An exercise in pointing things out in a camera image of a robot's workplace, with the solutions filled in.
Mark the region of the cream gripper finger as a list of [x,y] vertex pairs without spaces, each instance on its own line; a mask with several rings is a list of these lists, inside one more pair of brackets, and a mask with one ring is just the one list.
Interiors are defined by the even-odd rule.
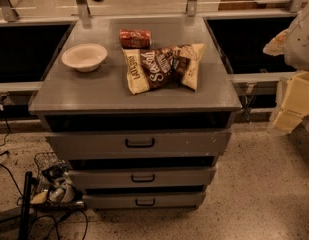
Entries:
[[303,116],[293,111],[275,109],[271,115],[273,127],[285,133],[291,133],[303,120]]

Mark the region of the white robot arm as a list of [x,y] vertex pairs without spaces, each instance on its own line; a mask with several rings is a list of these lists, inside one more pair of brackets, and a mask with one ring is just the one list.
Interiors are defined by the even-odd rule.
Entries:
[[277,87],[276,107],[270,116],[270,129],[290,134],[309,115],[309,2],[290,26],[263,48],[270,56],[282,55],[296,72]]

